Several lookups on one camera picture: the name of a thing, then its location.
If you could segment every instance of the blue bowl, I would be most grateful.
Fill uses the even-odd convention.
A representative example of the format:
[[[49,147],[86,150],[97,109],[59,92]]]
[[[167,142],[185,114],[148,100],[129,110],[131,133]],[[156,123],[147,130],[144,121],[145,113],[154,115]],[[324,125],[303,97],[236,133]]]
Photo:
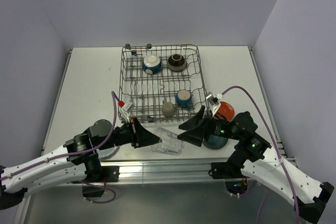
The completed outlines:
[[[142,69],[148,74],[160,72],[162,69],[160,58],[156,55],[147,55],[145,58],[143,58]]]
[[[221,136],[210,135],[208,141],[203,141],[205,147],[213,150],[223,148],[228,142],[228,138]]]
[[[193,96],[191,95],[190,91],[185,90],[185,89],[180,90],[175,95],[175,99],[176,99],[177,105],[188,108],[188,109],[191,108],[191,102],[193,100]]]

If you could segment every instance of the bowl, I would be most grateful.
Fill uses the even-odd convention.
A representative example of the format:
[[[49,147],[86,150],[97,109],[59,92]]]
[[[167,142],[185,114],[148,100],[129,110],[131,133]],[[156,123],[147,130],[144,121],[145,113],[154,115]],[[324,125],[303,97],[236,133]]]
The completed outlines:
[[[220,107],[217,110],[214,119],[222,119],[223,117],[225,117],[225,119],[230,122],[234,116],[235,110],[233,109],[233,107],[227,102],[220,102]]]
[[[145,58],[143,58],[142,69],[148,74],[160,72],[162,69],[160,58],[156,55],[147,55]]]
[[[187,66],[185,58],[180,54],[173,54],[167,61],[167,67],[174,71],[180,72]]]
[[[203,145],[212,150],[219,150],[227,144],[228,140],[227,137],[211,135],[208,141],[203,141]]]

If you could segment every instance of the black bracket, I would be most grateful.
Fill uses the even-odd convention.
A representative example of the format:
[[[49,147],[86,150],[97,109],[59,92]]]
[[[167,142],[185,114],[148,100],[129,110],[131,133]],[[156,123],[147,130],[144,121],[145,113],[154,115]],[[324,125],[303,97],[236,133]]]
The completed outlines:
[[[329,182],[322,183],[320,187],[322,188],[322,191],[319,197],[314,197],[314,203],[305,204],[299,197],[297,197],[300,217],[313,224],[318,223],[325,206],[334,191],[334,186],[332,186]]]
[[[82,194],[85,198],[100,198],[104,194],[104,189],[95,188],[92,186],[83,186]]]
[[[0,178],[1,174],[4,172],[5,167],[0,165]],[[6,193],[6,186],[3,186],[0,181],[0,210],[4,210],[10,207],[14,207],[21,203],[25,193],[27,192],[27,188],[22,188],[20,191],[16,193],[10,194]]]
[[[223,178],[243,178],[241,171],[236,166],[227,162],[211,163],[211,172],[213,179]]]
[[[119,179],[119,166],[102,166],[102,172],[96,182],[115,183]]]

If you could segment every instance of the wire dish rack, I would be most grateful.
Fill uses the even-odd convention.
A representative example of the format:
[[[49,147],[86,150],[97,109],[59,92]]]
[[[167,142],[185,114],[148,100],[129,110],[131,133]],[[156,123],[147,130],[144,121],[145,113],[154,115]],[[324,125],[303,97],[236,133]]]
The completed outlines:
[[[186,60],[186,68],[181,72],[173,72],[167,68],[167,61],[172,54],[182,54]],[[156,55],[161,59],[162,70],[157,74],[147,74],[142,69],[143,58]],[[131,47],[126,44],[121,53],[121,71],[119,98],[131,100],[135,106],[131,111],[141,123],[185,121],[193,117],[207,103],[206,89],[201,68],[201,58],[197,46],[164,45]],[[190,108],[177,106],[175,95],[180,90],[188,90],[193,96]],[[161,113],[163,101],[175,104],[176,113],[166,118]]]

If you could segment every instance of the white table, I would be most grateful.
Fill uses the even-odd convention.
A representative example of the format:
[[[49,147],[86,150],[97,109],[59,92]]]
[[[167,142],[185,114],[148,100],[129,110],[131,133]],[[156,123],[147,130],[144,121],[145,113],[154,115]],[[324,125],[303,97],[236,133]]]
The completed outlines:
[[[268,103],[264,100],[265,94],[259,84],[261,80],[249,48],[199,47],[199,50],[207,91],[217,94],[233,85],[246,88],[259,105],[267,123],[271,125],[271,121],[274,121],[267,108]],[[111,90],[117,91],[119,88],[120,60],[121,47],[72,50],[44,143],[44,153],[63,145],[99,119],[112,121]],[[232,90],[222,101],[230,103],[236,114],[249,111],[259,126],[257,133],[271,143],[256,109],[242,91]],[[152,132],[158,126],[165,127],[164,124],[144,126]],[[178,133],[177,124],[166,128]],[[284,155],[278,137],[277,142]],[[226,160],[235,144],[236,141],[229,140],[224,148],[214,151],[205,146],[199,148],[186,143],[185,150],[179,156],[153,153],[150,147],[133,149],[131,145],[124,145],[110,161],[103,162],[102,165],[120,166],[119,180],[113,183],[114,188],[117,184],[212,182],[207,174],[211,168],[210,163]],[[20,204],[17,223],[25,221],[30,199],[31,197],[24,199]],[[38,204],[43,205],[44,201],[33,201],[32,207]]]
[[[259,105],[266,121],[271,124],[264,97],[248,47],[199,47],[205,86],[214,94],[239,85],[248,90]],[[99,119],[113,120],[111,90],[118,93],[121,48],[74,48],[66,69],[54,118],[45,144],[45,153],[62,145],[66,140],[84,131]],[[256,109],[240,90],[232,90],[222,99],[239,112],[249,111],[258,124],[258,133],[271,142]],[[178,124],[145,124],[154,132],[157,127],[179,133]],[[185,143],[179,156],[154,153],[151,147],[134,149],[131,145],[120,147],[114,161],[143,161],[161,159],[226,158],[236,141],[229,140],[221,150],[214,151]]]

